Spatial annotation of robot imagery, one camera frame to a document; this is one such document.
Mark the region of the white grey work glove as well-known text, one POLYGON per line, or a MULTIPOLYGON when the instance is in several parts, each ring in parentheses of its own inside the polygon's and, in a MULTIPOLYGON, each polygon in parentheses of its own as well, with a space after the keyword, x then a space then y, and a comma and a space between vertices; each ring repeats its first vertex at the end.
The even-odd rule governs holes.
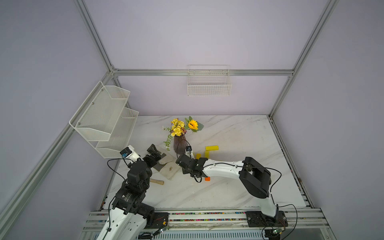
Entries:
POLYGON ((176 163, 176 158, 165 153, 161 154, 161 159, 153 167, 166 179, 171 180, 182 168, 176 163))

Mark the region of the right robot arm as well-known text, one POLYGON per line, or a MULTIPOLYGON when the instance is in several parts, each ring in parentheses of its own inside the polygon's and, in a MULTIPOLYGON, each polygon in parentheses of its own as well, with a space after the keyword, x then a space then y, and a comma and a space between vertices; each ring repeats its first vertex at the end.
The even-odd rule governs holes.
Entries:
POLYGON ((261 213, 269 218, 276 218, 279 207, 271 195, 271 172, 251 157, 243 161, 223 162, 208 158, 193 159, 184 154, 177 158, 184 175, 190 175, 200 182, 203 178, 223 177, 238 179, 248 193, 259 199, 261 213))

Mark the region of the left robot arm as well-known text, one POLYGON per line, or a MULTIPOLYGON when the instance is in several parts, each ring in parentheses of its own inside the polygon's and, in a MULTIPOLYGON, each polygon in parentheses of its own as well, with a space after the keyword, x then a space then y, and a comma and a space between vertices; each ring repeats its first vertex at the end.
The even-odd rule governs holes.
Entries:
POLYGON ((146 227, 153 225, 155 210, 143 203, 146 192, 150 187, 151 168, 165 155, 157 150, 155 145, 147 149, 142 158, 132 146, 120 152, 122 159, 129 160, 127 177, 121 188, 111 200, 108 208, 108 219, 101 230, 99 240, 151 240, 162 232, 143 233, 146 227))

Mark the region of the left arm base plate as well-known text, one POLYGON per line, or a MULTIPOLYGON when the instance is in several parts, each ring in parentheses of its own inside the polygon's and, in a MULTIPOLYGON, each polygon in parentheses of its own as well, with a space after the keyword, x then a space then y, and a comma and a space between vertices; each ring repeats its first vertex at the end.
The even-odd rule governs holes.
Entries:
POLYGON ((147 225, 145 229, 159 229, 163 226, 164 222, 169 221, 169 213, 154 212, 154 214, 147 218, 147 225))

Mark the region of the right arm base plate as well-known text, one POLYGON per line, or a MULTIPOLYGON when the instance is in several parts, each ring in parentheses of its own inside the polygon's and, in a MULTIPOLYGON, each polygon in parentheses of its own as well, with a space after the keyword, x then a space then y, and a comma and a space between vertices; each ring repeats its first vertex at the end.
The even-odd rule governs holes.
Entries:
POLYGON ((248 211, 246 212, 246 220, 250 228, 288 226, 283 211, 278 211, 275 217, 266 216, 261 211, 248 211))

